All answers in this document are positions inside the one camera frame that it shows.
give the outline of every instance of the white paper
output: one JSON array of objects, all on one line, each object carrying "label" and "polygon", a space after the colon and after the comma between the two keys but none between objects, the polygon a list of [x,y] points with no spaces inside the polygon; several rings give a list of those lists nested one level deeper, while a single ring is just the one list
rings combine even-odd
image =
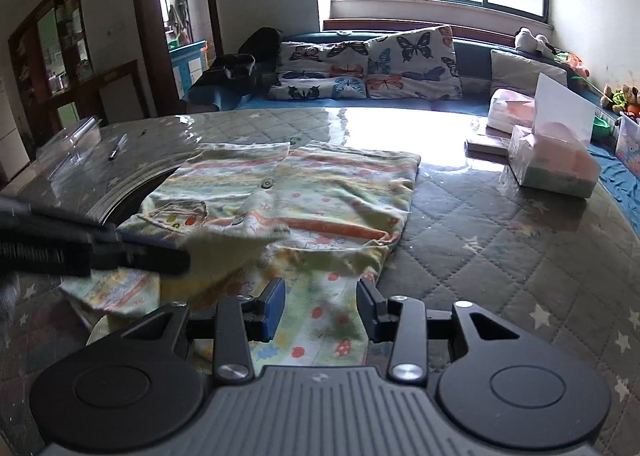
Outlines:
[{"label": "white paper", "polygon": [[535,100],[534,134],[589,146],[596,114],[593,103],[543,73],[538,77]]}]

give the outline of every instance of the blue cloth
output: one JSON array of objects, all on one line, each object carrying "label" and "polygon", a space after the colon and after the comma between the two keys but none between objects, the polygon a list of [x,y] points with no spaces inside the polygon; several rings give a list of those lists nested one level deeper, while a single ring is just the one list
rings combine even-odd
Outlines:
[{"label": "blue cloth", "polygon": [[485,94],[466,94],[463,100],[423,100],[421,98],[398,98],[395,100],[377,100],[364,98],[361,100],[268,100],[263,96],[254,96],[251,100],[241,102],[240,109],[283,109],[295,107],[400,107],[403,109],[436,110],[440,112],[457,112],[462,115],[486,116],[489,113],[489,99]]},{"label": "blue cloth", "polygon": [[589,152],[602,167],[600,182],[618,202],[631,226],[640,235],[640,182],[602,143],[592,143]]}]

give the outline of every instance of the pen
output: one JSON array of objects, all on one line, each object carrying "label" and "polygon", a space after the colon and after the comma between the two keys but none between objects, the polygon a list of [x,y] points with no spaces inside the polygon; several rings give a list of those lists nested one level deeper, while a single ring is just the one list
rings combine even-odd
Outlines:
[{"label": "pen", "polygon": [[124,144],[126,144],[126,142],[127,142],[127,133],[123,134],[118,140],[118,143],[116,143],[116,147],[113,148],[113,150],[109,155],[109,158],[108,158],[109,161],[115,159],[115,157],[118,155],[118,152],[120,152],[120,150],[124,147]]}]

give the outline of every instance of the sofa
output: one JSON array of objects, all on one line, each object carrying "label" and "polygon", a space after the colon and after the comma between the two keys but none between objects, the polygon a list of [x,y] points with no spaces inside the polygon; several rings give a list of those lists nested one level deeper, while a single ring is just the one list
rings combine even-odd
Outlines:
[{"label": "sofa", "polygon": [[[283,42],[308,42],[310,44],[331,44],[344,41],[367,41],[380,38],[395,32],[364,32],[339,31],[319,32],[287,36]],[[198,105],[215,105],[218,110],[242,109],[274,109],[287,107],[400,107],[416,110],[436,110],[443,112],[457,112],[466,115],[486,116],[489,110],[490,86],[492,81],[491,51],[498,50],[525,58],[547,63],[567,72],[568,87],[578,92],[584,98],[599,105],[599,96],[585,88],[582,82],[572,80],[575,73],[564,64],[560,64],[544,57],[535,57],[498,44],[454,38],[454,47],[458,62],[458,72],[462,84],[463,98],[461,100],[425,100],[422,98],[396,98],[393,100],[379,100],[364,98],[361,100],[334,100],[320,98],[317,100],[270,100],[267,93],[276,69],[275,60],[257,64],[258,83],[255,90],[249,94],[240,95],[222,86],[195,85],[187,93],[187,101]]]}]

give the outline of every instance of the pillow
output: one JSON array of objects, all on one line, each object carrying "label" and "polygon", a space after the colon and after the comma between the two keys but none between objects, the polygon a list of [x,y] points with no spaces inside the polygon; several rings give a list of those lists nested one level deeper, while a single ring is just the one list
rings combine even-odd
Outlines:
[{"label": "pillow", "polygon": [[540,73],[566,87],[566,71],[531,58],[509,52],[491,50],[492,94],[496,89],[513,89],[527,96],[536,95]]},{"label": "pillow", "polygon": [[364,73],[369,47],[364,41],[335,44],[283,42],[278,80],[268,97],[276,100],[366,98]]},{"label": "pillow", "polygon": [[354,76],[364,76],[367,58],[369,58],[369,47],[365,41],[346,41],[335,44],[283,42],[280,44],[277,71],[330,73],[333,69],[336,73],[339,73],[339,70],[348,70],[352,71]]},{"label": "pillow", "polygon": [[271,100],[317,100],[319,98],[367,98],[364,78],[336,76],[334,78],[296,78],[281,75],[269,89]]},{"label": "pillow", "polygon": [[367,43],[371,98],[462,98],[450,26],[396,33]]}]

